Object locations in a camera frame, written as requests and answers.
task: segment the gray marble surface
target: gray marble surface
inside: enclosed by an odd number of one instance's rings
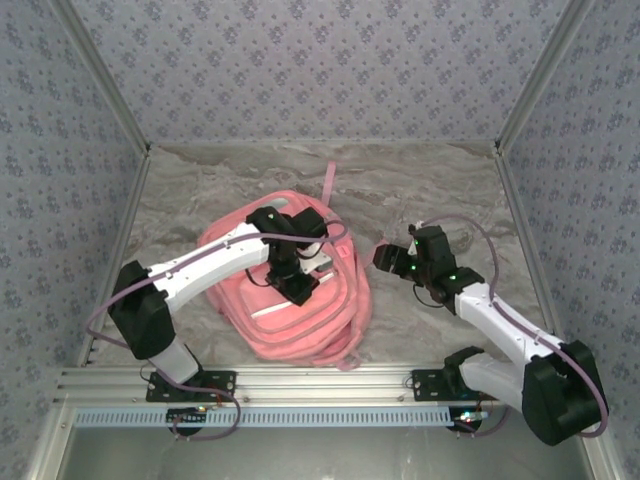
[[[360,252],[384,235],[409,242],[410,222],[463,213],[485,226],[501,263],[500,295],[543,325],[511,212],[489,146],[478,144],[272,145],[164,147],[151,152],[125,261],[151,265],[182,255],[228,212],[283,188],[319,197],[329,159],[338,163],[331,207],[354,234]],[[482,237],[459,221],[443,222],[459,265],[489,279]],[[374,298],[371,326],[359,352],[367,362],[439,362],[477,345],[496,354],[474,327],[445,309],[420,305],[409,282],[367,270]],[[423,291],[425,300],[429,300]],[[258,363],[204,294],[174,316],[176,331],[203,364]],[[110,321],[105,332],[117,336]],[[118,347],[97,344],[99,365],[134,364]]]

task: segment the pink strap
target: pink strap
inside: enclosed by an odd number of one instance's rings
[[[327,164],[327,173],[324,176],[324,186],[322,187],[322,203],[329,206],[331,191],[333,190],[333,180],[336,177],[336,162],[331,160]]]
[[[367,252],[367,254],[364,256],[364,260],[362,260],[362,267],[367,268],[369,265],[371,265],[371,263],[373,262],[373,258],[376,255],[377,248],[381,245],[387,245],[388,243],[389,242],[385,238],[376,243],[373,248],[371,248],[371,250],[369,250],[369,252]]]

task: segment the wall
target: wall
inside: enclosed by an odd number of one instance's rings
[[[598,0],[509,153],[568,338],[640,478],[640,5]]]
[[[74,0],[152,142],[493,139],[566,0]]]
[[[0,478],[71,365],[138,163],[44,0],[0,2]]]

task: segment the cable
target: cable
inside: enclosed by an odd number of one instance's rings
[[[418,300],[422,305],[424,305],[425,307],[429,307],[429,308],[442,308],[444,307],[444,305],[429,305],[428,303],[423,302],[420,297],[418,296],[418,291],[416,290],[416,287],[418,286],[417,283],[413,284],[413,294],[416,297],[416,300]]]
[[[318,256],[318,254],[322,250],[322,247],[324,247],[324,243],[320,244],[320,246],[318,247],[318,250],[316,250],[313,255],[304,255],[298,252],[297,250],[296,250],[296,255],[298,256],[298,258],[301,258],[302,260],[312,260]]]
[[[271,286],[270,283],[265,283],[264,285],[261,285],[258,282],[256,282],[255,279],[253,278],[253,275],[251,275],[251,272],[249,271],[248,268],[244,269],[244,273],[247,274],[247,278],[249,279],[249,281],[251,283],[253,283],[256,287],[270,287]]]
[[[493,397],[483,392],[480,392],[480,398],[478,399],[478,403],[476,405],[476,412],[482,411],[482,397],[485,397],[484,400],[489,400],[490,402],[489,405],[491,406],[491,409],[489,410],[488,415],[491,416],[493,414]]]
[[[182,415],[178,415],[176,418],[173,419],[173,425],[171,428],[171,430],[173,431],[173,434],[176,437],[176,440],[184,440],[187,442],[206,442],[209,440],[218,440],[220,438],[228,437],[238,429],[238,424],[240,423],[240,419],[242,418],[242,407],[240,407],[240,402],[238,402],[238,400],[233,395],[231,395],[228,392],[225,392],[224,390],[219,390],[217,388],[189,387],[187,385],[182,385],[181,383],[174,382],[171,378],[169,378],[169,376],[166,373],[164,373],[156,365],[154,366],[156,367],[156,372],[158,372],[158,375],[160,375],[163,378],[163,380],[167,382],[169,385],[171,385],[172,387],[178,388],[180,390],[184,390],[185,392],[209,393],[209,394],[225,397],[231,400],[234,406],[236,407],[237,413],[236,413],[236,418],[233,421],[233,424],[223,432],[216,433],[213,435],[199,435],[197,437],[185,437],[184,435],[180,435],[178,433],[178,423],[180,423],[180,420],[182,420]]]
[[[484,430],[482,432],[477,432],[472,427],[470,427],[469,425],[466,425],[463,422],[453,422],[453,423],[458,427],[464,428],[465,430],[469,430],[469,433],[458,432],[462,435],[470,436],[470,437],[486,437],[500,430],[504,426],[504,424],[507,423],[509,415],[511,415],[511,409],[509,407],[505,407],[504,413],[502,414],[502,418],[500,418],[500,421],[496,423],[493,427],[491,427],[489,430]]]
[[[151,381],[151,378],[145,378],[142,376],[142,370],[144,369],[144,367],[146,367],[147,365],[149,365],[150,362],[147,363],[143,363],[140,366],[140,371],[138,372],[138,375],[140,375],[140,378],[143,379],[145,382],[149,383]]]
[[[569,357],[569,355],[564,353],[560,348],[556,347],[554,344],[552,344],[551,342],[549,342],[545,338],[539,337],[535,332],[532,332],[527,327],[525,327],[524,325],[520,324],[520,322],[518,322],[511,315],[509,315],[502,308],[502,306],[498,302],[496,302],[494,300],[494,297],[495,297],[495,294],[496,294],[496,285],[498,284],[498,279],[500,277],[500,267],[498,266],[498,254],[496,253],[496,247],[493,244],[493,241],[491,240],[491,237],[489,236],[487,231],[484,228],[482,228],[482,225],[480,225],[478,222],[476,222],[472,218],[469,218],[469,217],[467,217],[465,215],[460,215],[460,214],[457,214],[457,213],[446,214],[446,215],[438,215],[437,217],[433,217],[433,218],[427,220],[425,223],[423,223],[423,225],[428,225],[428,224],[431,224],[431,223],[438,222],[440,220],[448,220],[448,219],[451,219],[451,218],[464,220],[465,222],[468,222],[468,223],[472,224],[476,229],[478,229],[480,234],[486,240],[487,245],[489,246],[489,250],[491,251],[491,259],[493,261],[493,278],[491,279],[491,282],[489,282],[489,299],[491,301],[491,304],[495,307],[496,311],[500,315],[502,315],[502,317],[507,322],[509,322],[512,326],[514,326],[515,328],[520,330],[522,333],[524,333],[528,337],[531,337],[533,340],[535,340],[536,342],[540,343],[541,345],[545,346],[546,348],[551,350],[553,353],[558,355],[565,363],[567,363],[571,368],[573,368],[573,370],[575,370],[575,372],[585,382],[587,387],[589,387],[589,390],[591,391],[591,393],[593,394],[596,402],[598,403],[598,408],[600,410],[600,425],[593,432],[581,432],[578,435],[581,436],[581,437],[585,437],[585,438],[594,438],[594,437],[598,437],[598,436],[602,435],[602,433],[606,430],[607,425],[609,423],[609,413],[607,412],[607,406],[606,406],[606,403],[604,401],[604,398],[602,397],[602,394],[598,390],[598,387],[596,387],[596,384],[593,382],[593,380],[591,380],[589,375],[587,375],[587,373],[580,367],[580,365],[578,365],[571,357]]]
[[[336,235],[331,235],[331,236],[327,236],[324,238],[317,238],[315,239],[316,242],[319,243],[330,243],[330,242],[336,242],[342,238],[344,238],[347,233],[348,233],[348,228],[347,226],[341,222],[340,220],[331,220],[329,222],[326,223],[327,227],[329,227],[330,225],[340,225],[342,227],[342,231],[339,232]],[[116,302],[119,302],[120,300],[122,300],[124,297],[126,297],[127,295],[146,287],[147,285],[151,285],[154,282],[157,282],[158,280],[160,280],[163,277],[166,277],[167,275],[172,275],[178,271],[180,271],[182,268],[188,267],[189,265],[191,265],[194,262],[197,262],[198,260],[211,255],[219,250],[222,250],[223,248],[228,248],[228,246],[230,245],[235,245],[236,243],[240,243],[243,242],[245,240],[251,240],[251,239],[255,239],[255,238],[261,238],[261,239],[273,239],[273,240],[290,240],[290,241],[295,241],[295,242],[308,242],[309,238],[307,237],[299,237],[299,236],[295,236],[295,235],[282,235],[282,234],[278,234],[278,233],[249,233],[246,235],[240,235],[239,237],[235,237],[232,238],[230,240],[227,240],[226,242],[219,242],[215,245],[212,245],[211,248],[207,248],[205,250],[203,250],[202,252],[198,253],[197,255],[194,255],[193,257],[187,258],[186,260],[184,260],[183,262],[180,262],[176,265],[174,265],[173,267],[169,268],[168,270],[159,273],[157,275],[153,275],[149,278],[145,278],[144,280],[134,283],[133,285],[130,285],[129,287],[121,290],[120,292],[118,292],[117,294],[115,294],[113,297],[111,297],[109,300],[107,300],[105,303],[103,303],[102,305],[100,305],[89,317],[89,319],[87,320],[87,322],[85,323],[85,331],[93,336],[94,338],[100,339],[100,340],[104,340],[107,343],[111,343],[113,345],[117,345],[119,347],[122,348],[126,348],[127,350],[129,349],[129,346],[121,341],[121,340],[117,340],[115,338],[111,338],[108,335],[104,335],[101,332],[97,332],[95,330],[93,330],[92,326],[93,323],[101,316],[103,315],[110,306],[112,306],[113,304],[115,304]],[[174,388],[177,388],[179,390],[183,390],[185,392],[196,392],[196,393],[210,393],[210,394],[215,394],[216,396],[222,396],[225,398],[228,398],[229,400],[231,400],[233,402],[233,404],[236,407],[236,411],[237,411],[237,415],[236,418],[233,422],[233,424],[226,429],[225,431],[223,431],[222,433],[218,433],[215,435],[204,435],[204,436],[198,436],[198,437],[185,437],[183,435],[180,435],[177,431],[177,425],[178,423],[180,423],[180,419],[181,417],[178,416],[177,417],[177,421],[174,419],[174,423],[173,423],[173,428],[172,431],[174,433],[174,435],[176,435],[176,439],[178,440],[186,440],[186,441],[206,441],[206,440],[217,440],[219,438],[224,438],[228,435],[231,435],[233,432],[236,431],[236,429],[238,428],[238,424],[240,423],[240,418],[241,418],[241,413],[242,413],[242,409],[240,407],[240,403],[238,402],[238,400],[236,400],[236,398],[233,395],[230,395],[229,393],[225,392],[224,390],[219,390],[217,388],[202,388],[202,387],[189,387],[187,385],[182,385],[180,383],[174,382],[171,378],[169,378],[169,376],[163,372],[161,369],[158,368],[157,365],[154,365],[156,367],[156,372],[171,386],[173,386]]]

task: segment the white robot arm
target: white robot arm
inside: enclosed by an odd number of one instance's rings
[[[309,241],[273,239],[270,234]],[[201,367],[176,336],[171,316],[221,280],[266,262],[271,266],[269,284],[302,305],[318,284],[309,273],[332,264],[320,251],[321,243],[314,242],[326,235],[323,218],[312,208],[294,217],[273,207],[259,208],[227,234],[179,258],[149,268],[137,261],[125,265],[114,294],[144,279],[158,279],[114,303],[109,314],[136,358],[149,360],[172,381],[184,384]],[[184,267],[176,271],[179,265]]]
[[[457,266],[439,226],[411,225],[409,233],[409,248],[378,247],[376,267],[425,287],[436,303],[478,328],[511,360],[497,361],[480,348],[468,347],[447,357],[442,372],[431,372],[427,381],[441,374],[449,398],[462,400],[469,392],[483,392],[501,400],[522,412],[531,430],[549,445],[601,420],[606,401],[595,360],[584,344],[565,344],[492,295],[478,273]],[[433,400],[442,393],[440,384],[431,390],[427,386],[421,394],[424,386],[416,388],[413,373],[416,400]],[[601,402],[592,390],[599,392]]]

